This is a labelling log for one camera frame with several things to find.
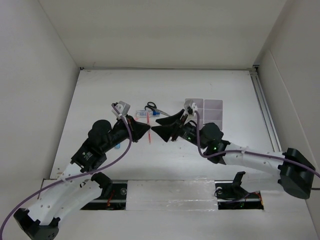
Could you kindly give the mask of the red pen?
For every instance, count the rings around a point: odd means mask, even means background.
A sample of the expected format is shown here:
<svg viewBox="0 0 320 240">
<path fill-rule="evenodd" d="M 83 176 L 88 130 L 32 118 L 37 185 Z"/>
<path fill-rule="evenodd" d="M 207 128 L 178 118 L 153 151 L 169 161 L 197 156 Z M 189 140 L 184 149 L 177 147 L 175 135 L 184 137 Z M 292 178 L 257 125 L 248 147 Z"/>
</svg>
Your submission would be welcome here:
<svg viewBox="0 0 320 240">
<path fill-rule="evenodd" d="M 146 111 L 146 123 L 150 127 L 148 130 L 148 142 L 149 142 L 149 144 L 151 144 L 152 139 L 151 139 L 150 113 L 148 111 Z"/>
</svg>

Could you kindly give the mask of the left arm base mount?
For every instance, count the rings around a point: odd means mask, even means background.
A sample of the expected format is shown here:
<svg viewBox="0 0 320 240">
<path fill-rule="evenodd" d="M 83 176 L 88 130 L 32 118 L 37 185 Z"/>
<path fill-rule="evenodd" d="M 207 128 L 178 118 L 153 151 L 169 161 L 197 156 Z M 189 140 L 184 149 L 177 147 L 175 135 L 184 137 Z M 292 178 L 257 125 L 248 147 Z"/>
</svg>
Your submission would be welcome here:
<svg viewBox="0 0 320 240">
<path fill-rule="evenodd" d="M 128 193 L 127 181 L 113 183 L 107 196 L 100 196 L 81 208 L 83 211 L 124 211 L 126 209 Z"/>
</svg>

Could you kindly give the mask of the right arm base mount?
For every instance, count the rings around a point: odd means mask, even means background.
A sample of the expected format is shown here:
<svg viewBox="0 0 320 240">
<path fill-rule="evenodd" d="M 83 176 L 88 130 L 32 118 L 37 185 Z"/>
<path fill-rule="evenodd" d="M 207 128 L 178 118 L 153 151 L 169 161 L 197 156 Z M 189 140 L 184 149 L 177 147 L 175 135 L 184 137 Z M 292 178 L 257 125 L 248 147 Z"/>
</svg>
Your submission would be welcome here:
<svg viewBox="0 0 320 240">
<path fill-rule="evenodd" d="M 216 183 L 214 196 L 218 210 L 264 210 L 261 193 L 234 189 L 230 182 Z"/>
</svg>

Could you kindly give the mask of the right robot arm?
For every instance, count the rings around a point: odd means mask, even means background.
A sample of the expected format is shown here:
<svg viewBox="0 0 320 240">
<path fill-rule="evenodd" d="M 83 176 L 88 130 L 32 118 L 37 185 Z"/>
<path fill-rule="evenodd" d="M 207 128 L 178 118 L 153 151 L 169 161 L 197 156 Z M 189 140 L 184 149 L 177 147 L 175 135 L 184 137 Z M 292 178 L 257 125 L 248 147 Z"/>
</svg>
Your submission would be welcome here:
<svg viewBox="0 0 320 240">
<path fill-rule="evenodd" d="M 285 152 L 256 152 L 248 147 L 236 145 L 223 139 L 223 132 L 213 122 L 202 128 L 189 120 L 189 113 L 179 113 L 157 119 L 157 126 L 151 129 L 165 142 L 182 138 L 197 146 L 199 154 L 213 164 L 242 166 L 259 171 L 249 175 L 238 172 L 231 184 L 232 193 L 238 198 L 260 190 L 284 191 L 298 199 L 309 199 L 315 167 L 297 149 L 288 148 Z"/>
</svg>

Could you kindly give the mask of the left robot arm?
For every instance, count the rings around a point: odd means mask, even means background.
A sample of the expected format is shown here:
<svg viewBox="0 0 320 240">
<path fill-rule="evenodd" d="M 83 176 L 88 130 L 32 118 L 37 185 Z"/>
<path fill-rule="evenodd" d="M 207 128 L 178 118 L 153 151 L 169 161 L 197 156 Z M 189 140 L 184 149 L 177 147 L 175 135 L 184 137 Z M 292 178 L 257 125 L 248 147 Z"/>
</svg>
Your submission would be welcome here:
<svg viewBox="0 0 320 240">
<path fill-rule="evenodd" d="M 130 115 L 122 116 L 115 125 L 96 121 L 57 181 L 46 186 L 33 205 L 14 212 L 19 227 L 32 240 L 53 240 L 66 215 L 111 194 L 113 181 L 102 173 L 106 153 L 125 140 L 138 142 L 150 128 Z"/>
</svg>

